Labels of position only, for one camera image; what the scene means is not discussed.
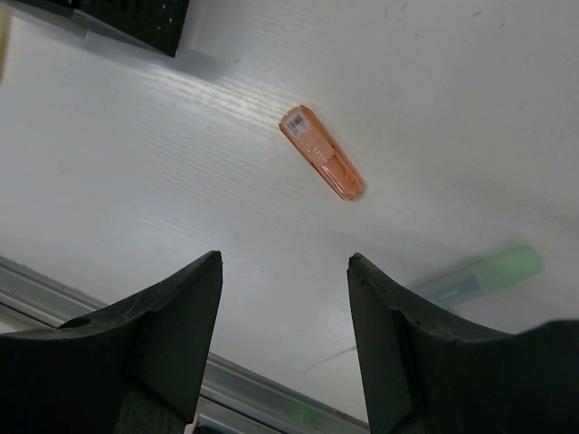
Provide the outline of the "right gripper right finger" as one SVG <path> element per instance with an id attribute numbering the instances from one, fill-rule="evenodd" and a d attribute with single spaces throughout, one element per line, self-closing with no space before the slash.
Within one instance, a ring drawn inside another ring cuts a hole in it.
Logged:
<path id="1" fill-rule="evenodd" d="M 510 335 L 437 307 L 361 254 L 347 268 L 374 433 L 575 433 L 578 324 Z"/>

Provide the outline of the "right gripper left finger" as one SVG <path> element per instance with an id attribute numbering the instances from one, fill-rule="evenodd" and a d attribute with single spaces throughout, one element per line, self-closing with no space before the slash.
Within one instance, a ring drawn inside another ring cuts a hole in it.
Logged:
<path id="1" fill-rule="evenodd" d="M 181 433 L 194 421 L 223 288 L 210 251 L 53 328 L 1 337 L 4 433 Z"/>

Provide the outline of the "green pastel highlighter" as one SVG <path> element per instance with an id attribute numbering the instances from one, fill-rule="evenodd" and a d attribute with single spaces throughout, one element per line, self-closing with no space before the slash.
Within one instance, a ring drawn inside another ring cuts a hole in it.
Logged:
<path id="1" fill-rule="evenodd" d="M 542 268 L 543 262 L 535 248 L 517 245 L 427 281 L 414 291 L 431 303 L 452 310 L 532 278 L 540 274 Z"/>

